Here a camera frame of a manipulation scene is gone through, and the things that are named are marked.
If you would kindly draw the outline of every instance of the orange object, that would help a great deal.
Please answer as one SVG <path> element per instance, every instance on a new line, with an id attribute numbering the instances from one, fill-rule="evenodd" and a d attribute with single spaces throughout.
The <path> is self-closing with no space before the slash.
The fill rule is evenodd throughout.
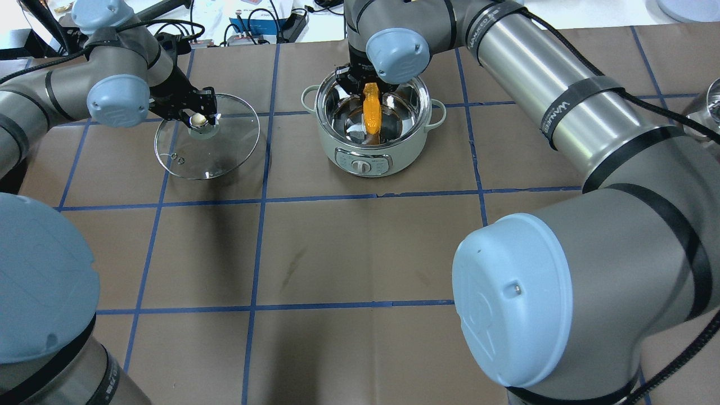
<path id="1" fill-rule="evenodd" d="M 379 145 L 382 108 L 380 107 L 380 89 L 377 87 L 377 83 L 365 84 L 363 95 L 365 96 L 362 103 L 365 132 L 372 137 L 370 145 Z"/>

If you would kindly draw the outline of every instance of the pot handle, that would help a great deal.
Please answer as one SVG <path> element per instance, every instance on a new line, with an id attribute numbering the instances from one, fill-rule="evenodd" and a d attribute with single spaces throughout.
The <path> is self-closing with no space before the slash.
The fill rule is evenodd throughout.
<path id="1" fill-rule="evenodd" d="M 442 101 L 439 101 L 436 99 L 431 99 L 430 104 L 440 107 L 440 110 L 442 110 L 442 112 L 443 112 L 443 116 L 436 123 L 425 125 L 425 131 L 434 130 L 435 128 L 439 127 L 440 125 L 443 125 L 443 123 L 445 122 L 445 118 L 447 118 L 447 116 L 448 116 L 448 110 L 445 108 L 445 104 L 443 104 Z"/>
<path id="2" fill-rule="evenodd" d="M 305 104 L 305 97 L 307 97 L 308 94 L 311 92 L 316 92 L 320 88 L 319 84 L 313 84 L 312 86 L 309 86 L 305 90 L 302 91 L 302 95 L 300 96 L 300 102 L 302 103 L 302 106 L 305 107 L 305 109 L 310 113 L 315 112 L 315 106 L 312 108 L 308 107 L 307 104 Z"/>

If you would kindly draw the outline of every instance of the black cable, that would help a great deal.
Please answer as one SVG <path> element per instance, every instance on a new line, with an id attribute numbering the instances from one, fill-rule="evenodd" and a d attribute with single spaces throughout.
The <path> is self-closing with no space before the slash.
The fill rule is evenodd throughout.
<path id="1" fill-rule="evenodd" d="M 272 20 L 275 21 L 275 28 L 277 29 L 278 34 L 280 33 L 280 31 L 281 31 L 280 24 L 278 23 L 277 18 L 275 18 L 275 16 L 272 15 L 270 10 L 268 10 L 268 9 L 254 9 L 253 11 L 250 12 L 250 14 L 248 15 L 248 28 L 250 30 L 253 29 L 251 26 L 251 24 L 252 24 L 251 20 L 253 19 L 253 14 L 255 14 L 256 12 L 266 12 L 267 14 L 270 14 L 270 17 L 272 18 Z"/>
<path id="2" fill-rule="evenodd" d="M 567 40 L 567 38 L 562 33 L 560 33 L 560 31 L 556 30 L 555 27 L 551 26 L 547 21 L 536 16 L 527 9 L 521 9 L 519 13 L 529 19 L 532 19 L 533 21 L 537 22 L 542 27 L 550 31 L 550 33 L 552 33 L 555 38 L 557 38 L 558 41 L 560 41 L 561 44 L 563 44 L 570 51 L 570 53 L 574 57 L 576 57 L 584 65 L 584 67 L 588 68 L 588 70 L 590 70 L 594 75 L 605 76 L 605 74 L 600 69 L 598 69 L 597 66 L 593 65 L 582 53 L 580 53 L 580 51 L 577 50 L 577 48 L 572 43 L 570 43 L 569 40 Z M 687 118 L 685 115 L 678 114 L 662 107 L 658 107 L 648 102 L 644 102 L 625 90 L 618 91 L 617 94 L 623 99 L 635 104 L 640 108 L 644 108 L 655 114 L 670 118 L 671 120 L 678 121 L 679 123 L 698 131 L 700 134 L 705 135 L 713 142 L 720 144 L 720 135 L 718 135 L 712 129 L 707 128 L 705 125 L 702 125 L 694 120 L 691 120 L 690 118 Z"/>
<path id="3" fill-rule="evenodd" d="M 65 47 L 65 49 L 68 50 L 68 52 L 78 49 L 77 44 L 75 46 L 72 46 L 70 38 L 68 37 L 68 33 L 65 31 L 65 28 L 60 25 L 60 23 L 55 19 L 53 12 L 50 10 L 50 7 L 47 4 L 43 4 L 39 0 L 20 1 L 25 6 L 25 8 L 28 9 L 30 13 L 35 16 L 35 18 L 40 22 L 40 24 L 42 24 L 46 29 L 48 29 L 50 34 L 52 34 L 53 37 L 57 39 L 58 42 Z"/>
<path id="4" fill-rule="evenodd" d="M 345 3 L 343 0 L 313 0 L 313 3 L 315 3 L 321 8 L 318 10 L 313 9 L 312 11 L 310 11 L 311 13 L 330 12 L 334 15 L 343 15 L 342 13 L 338 13 L 332 10 L 337 6 L 342 6 L 343 3 Z"/>
<path id="5" fill-rule="evenodd" d="M 225 44 L 225 46 L 228 46 L 228 30 L 232 27 L 235 27 L 238 29 L 238 31 L 240 31 L 240 27 L 238 27 L 238 25 L 236 23 L 231 22 L 230 24 L 228 24 L 228 26 L 225 27 L 225 34 L 222 34 L 222 42 L 219 44 L 220 46 L 222 46 L 222 44 Z"/>
<path id="6" fill-rule="evenodd" d="M 292 10 L 290 10 L 290 11 L 291 11 L 291 12 L 303 12 L 302 18 L 303 18 L 303 19 L 306 19 L 306 18 L 307 18 L 307 9 L 292 9 Z"/>
<path id="7" fill-rule="evenodd" d="M 192 10 L 194 8 L 194 5 L 195 5 L 195 0 L 190 1 L 190 31 L 192 32 L 193 37 L 195 37 L 195 28 L 192 26 L 194 24 L 194 21 L 192 20 Z"/>
<path id="8" fill-rule="evenodd" d="M 285 35 L 282 33 L 282 29 L 280 29 L 280 23 L 279 23 L 279 21 L 280 21 L 280 14 L 277 14 L 277 9 L 275 8 L 275 2 L 272 1 L 272 0 L 270 0 L 270 5 L 272 6 L 273 11 L 275 12 L 275 24 L 276 24 L 277 27 L 278 27 L 278 28 L 277 28 L 277 35 L 276 35 L 276 36 L 277 36 L 278 38 L 282 38 L 282 42 L 283 42 L 283 43 L 289 42 L 288 40 L 285 39 Z"/>
<path id="9" fill-rule="evenodd" d="M 45 9 L 47 9 L 48 13 L 50 13 L 50 16 L 53 18 L 53 22 L 55 23 L 55 26 L 57 27 L 58 32 L 60 33 L 60 38 L 63 40 L 63 47 L 70 52 L 70 49 L 72 49 L 70 45 L 70 37 L 68 36 L 68 32 L 65 30 L 65 27 L 63 27 L 58 20 L 55 19 L 55 15 L 53 14 L 53 11 L 50 10 L 50 5 L 48 5 L 48 2 L 44 2 Z"/>
<path id="10" fill-rule="evenodd" d="M 196 22 L 185 21 L 183 19 L 164 19 L 164 18 L 163 19 L 154 19 L 152 21 L 134 22 L 132 24 L 123 25 L 123 26 L 118 27 L 117 31 L 123 32 L 123 31 L 131 30 L 132 28 L 149 27 L 151 25 L 165 24 L 165 23 L 186 24 L 186 25 L 190 25 L 191 27 L 199 28 L 200 32 L 196 32 L 196 33 L 190 35 L 190 37 L 189 37 L 190 40 L 196 40 L 198 37 L 201 37 L 205 33 L 205 26 L 198 24 Z"/>
<path id="11" fill-rule="evenodd" d="M 250 40 L 253 41 L 253 45 L 258 45 L 258 43 L 255 41 L 255 38 L 253 37 L 253 33 L 245 26 L 245 22 L 243 21 L 243 18 L 240 16 L 240 13 L 235 14 L 235 16 L 240 21 L 240 25 L 243 26 L 243 31 L 248 34 L 250 37 Z"/>
<path id="12" fill-rule="evenodd" d="M 173 23 L 173 22 L 168 22 L 168 23 L 163 24 L 162 27 L 158 28 L 158 30 L 155 31 L 154 36 L 157 36 L 157 34 L 159 34 L 160 31 L 162 31 L 165 27 L 175 27 L 180 31 L 180 35 L 190 36 L 190 31 L 188 31 L 187 28 L 185 28 L 184 26 L 182 26 L 180 24 Z"/>
<path id="13" fill-rule="evenodd" d="M 33 66 L 32 68 L 27 68 L 27 69 L 23 69 L 21 71 L 17 71 L 15 73 L 9 74 L 9 75 L 3 77 L 2 79 L 0 79 L 0 84 L 3 84 L 10 79 L 14 79 L 14 78 L 24 75 L 24 74 L 28 74 L 28 73 L 31 73 L 34 71 L 39 71 L 40 69 L 50 68 L 53 66 L 60 65 L 61 63 L 72 61 L 73 59 L 77 59 L 83 55 L 86 55 L 91 50 L 92 50 L 92 48 L 83 48 L 83 49 L 80 49 L 78 52 L 73 53 L 72 55 L 67 55 L 66 57 L 60 58 L 56 61 L 43 63 L 42 65 L 37 65 L 37 66 Z"/>
<path id="14" fill-rule="evenodd" d="M 690 345 L 688 345 L 682 353 L 680 353 L 680 355 L 670 362 L 670 364 L 665 366 L 665 368 L 656 374 L 655 377 L 650 378 L 649 381 L 633 391 L 625 402 L 623 402 L 623 405 L 634 405 L 643 396 L 645 396 L 646 393 L 656 389 L 660 384 L 664 383 L 668 378 L 670 378 L 670 376 L 681 369 L 682 366 L 688 364 L 688 362 L 692 360 L 693 357 L 695 357 L 703 349 L 703 347 L 708 344 L 708 342 L 710 342 L 710 339 L 715 336 L 718 329 L 720 329 L 720 311 L 713 316 L 710 323 L 705 326 L 705 329 L 700 332 L 698 337 L 696 337 L 695 340 L 693 340 L 693 342 L 690 343 Z"/>

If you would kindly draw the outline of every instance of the control panel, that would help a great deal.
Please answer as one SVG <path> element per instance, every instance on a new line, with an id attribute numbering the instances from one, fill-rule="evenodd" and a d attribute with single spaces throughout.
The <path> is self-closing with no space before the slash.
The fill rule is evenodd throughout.
<path id="1" fill-rule="evenodd" d="M 363 155 L 340 148 L 335 150 L 335 162 L 346 172 L 368 177 L 382 176 L 392 166 L 388 155 Z"/>

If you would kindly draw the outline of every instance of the grid line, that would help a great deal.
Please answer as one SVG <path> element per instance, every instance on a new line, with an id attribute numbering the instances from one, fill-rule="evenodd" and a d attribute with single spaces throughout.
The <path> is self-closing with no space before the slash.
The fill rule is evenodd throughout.
<path id="1" fill-rule="evenodd" d="M 195 57 L 195 50 L 190 51 L 190 60 L 188 62 L 188 68 L 186 77 L 189 79 L 192 73 L 192 63 Z M 175 131 L 178 130 L 178 124 L 176 123 Z M 143 267 L 143 276 L 140 279 L 140 288 L 138 289 L 138 299 L 135 302 L 135 311 L 132 315 L 132 326 L 130 327 L 130 338 L 127 342 L 127 351 L 125 352 L 125 364 L 123 369 L 127 373 L 130 369 L 130 359 L 132 358 L 132 349 L 135 346 L 135 334 L 138 331 L 138 320 L 140 318 L 140 309 L 143 305 L 143 297 L 145 295 L 145 285 L 148 281 L 148 273 L 150 272 L 150 263 L 153 258 L 153 250 L 155 248 L 155 240 L 158 235 L 158 227 L 160 226 L 160 217 L 163 210 L 163 201 L 165 199 L 165 191 L 168 185 L 168 178 L 170 173 L 166 170 L 163 176 L 163 183 L 160 187 L 160 197 L 158 198 L 158 204 L 155 211 L 155 220 L 153 222 L 153 230 L 150 233 L 150 241 L 148 242 L 148 253 L 145 256 L 145 265 Z"/>
<path id="2" fill-rule="evenodd" d="M 223 312 L 250 312 L 250 311 L 306 311 L 318 309 L 347 309 L 347 308 L 394 308 L 406 306 L 452 306 L 454 300 L 399 300 L 399 301 L 357 301 L 344 303 L 290 303 L 265 304 L 255 306 L 201 306 L 201 307 L 170 307 L 170 308 L 141 308 L 138 313 L 223 313 Z M 99 309 L 98 315 L 133 315 L 134 308 L 125 309 Z"/>
<path id="3" fill-rule="evenodd" d="M 519 188 L 498 188 L 498 189 L 482 189 L 483 194 L 491 193 L 512 193 L 512 192 L 556 192 L 556 191 L 575 191 L 580 190 L 580 186 L 556 186 L 556 187 L 529 187 Z M 475 195 L 477 190 L 446 190 L 446 191 L 410 191 L 385 194 L 350 194 L 350 195 L 311 195 L 306 197 L 268 197 L 266 203 L 306 203 L 311 201 L 335 201 L 335 200 L 370 200 L 380 198 L 406 198 L 406 197 L 440 197 L 449 195 Z M 244 205 L 262 203 L 261 198 L 253 198 L 247 200 L 201 200 L 201 201 L 179 201 L 179 202 L 160 202 L 157 204 L 124 204 L 124 205 L 87 205 L 78 207 L 55 207 L 57 211 L 103 211 L 103 210 L 141 210 L 148 208 L 172 207 L 193 207 L 198 205 Z"/>
<path id="4" fill-rule="evenodd" d="M 664 99 L 679 99 L 679 98 L 694 98 L 697 97 L 698 94 L 695 93 L 678 93 L 678 94 L 647 94 L 642 96 L 637 96 L 639 99 L 660 99 L 660 97 Z M 516 104 L 514 101 L 489 101 L 489 102 L 459 102 L 459 103 L 447 103 L 445 104 L 445 108 L 464 108 L 464 107 L 491 107 L 494 105 L 513 105 Z M 258 117 L 269 117 L 269 112 L 258 112 Z M 288 116 L 288 115 L 310 115 L 311 113 L 308 111 L 277 111 L 273 115 L 275 117 L 282 117 L 282 116 Z M 148 118 L 143 121 L 143 123 L 159 123 L 162 122 L 163 118 Z M 80 127 L 83 125 L 87 125 L 84 121 L 75 121 L 72 123 L 64 123 L 60 125 L 56 125 L 58 127 Z M 90 121 L 91 126 L 95 125 L 102 125 L 101 123 L 98 123 L 97 121 Z"/>
<path id="5" fill-rule="evenodd" d="M 280 44 L 275 45 L 275 62 L 272 71 L 272 86 L 270 90 L 270 112 L 268 119 L 267 141 L 265 147 L 265 169 L 263 172 L 263 192 L 260 201 L 260 219 L 258 221 L 258 240 L 255 245 L 255 269 L 253 272 L 253 292 L 250 299 L 250 319 L 248 321 L 248 336 L 245 346 L 245 365 L 243 367 L 243 391 L 240 399 L 242 405 L 248 403 L 248 387 L 250 382 L 250 361 L 253 350 L 253 333 L 255 330 L 255 313 L 258 302 L 258 283 L 260 279 L 260 260 L 263 244 L 263 231 L 265 226 L 265 209 L 268 196 L 268 178 L 270 172 L 270 155 L 272 143 L 273 116 L 275 113 L 275 95 L 277 91 L 277 70 L 280 62 Z"/>
<path id="6" fill-rule="evenodd" d="M 460 86 L 462 88 L 463 107 L 465 108 L 465 120 L 467 121 L 467 135 L 470 143 L 470 154 L 472 155 L 472 168 L 475 174 L 475 182 L 477 183 L 477 196 L 480 199 L 480 217 L 482 226 L 487 226 L 487 211 L 485 210 L 485 195 L 482 192 L 482 180 L 480 179 L 480 169 L 477 167 L 477 152 L 475 151 L 475 136 L 472 132 L 472 118 L 470 117 L 470 103 L 467 102 L 467 87 L 465 87 L 465 74 L 462 70 L 462 61 L 460 60 L 460 52 L 455 49 L 455 59 L 457 61 L 458 72 L 460 73 Z"/>
<path id="7" fill-rule="evenodd" d="M 665 108 L 667 110 L 667 103 L 665 102 L 665 96 L 662 94 L 662 91 L 660 90 L 660 85 L 657 83 L 655 74 L 652 72 L 652 68 L 650 67 L 650 61 L 647 59 L 647 55 L 645 54 L 645 49 L 643 49 L 642 44 L 640 43 L 640 37 L 637 35 L 637 30 L 635 30 L 635 27 L 630 27 L 630 31 L 632 32 L 632 36 L 635 39 L 635 45 L 637 45 L 637 49 L 640 51 L 640 56 L 642 57 L 642 61 L 643 61 L 643 63 L 645 63 L 645 68 L 647 69 L 647 73 L 650 75 L 650 80 L 652 80 L 652 86 L 655 88 L 657 97 L 660 99 L 660 105 L 662 105 L 662 108 Z"/>
<path id="8" fill-rule="evenodd" d="M 78 150 L 75 152 L 75 158 L 73 159 L 73 166 L 70 168 L 70 174 L 68 174 L 68 181 L 65 183 L 65 189 L 63 190 L 63 196 L 60 197 L 60 203 L 58 208 L 65 206 L 65 200 L 68 198 L 68 192 L 70 191 L 70 184 L 73 182 L 73 176 L 75 176 L 75 169 L 78 168 L 78 162 L 80 161 L 80 154 L 83 152 L 83 145 L 85 145 L 85 139 L 87 138 L 88 131 L 90 130 L 90 118 L 88 118 L 83 129 L 83 135 L 80 137 L 80 143 L 78 144 Z"/>
<path id="9" fill-rule="evenodd" d="M 645 373 L 642 371 L 642 366 L 640 366 L 640 385 L 644 386 L 646 383 L 645 381 Z M 645 394 L 645 405 L 652 405 L 652 401 L 650 400 L 650 393 Z"/>

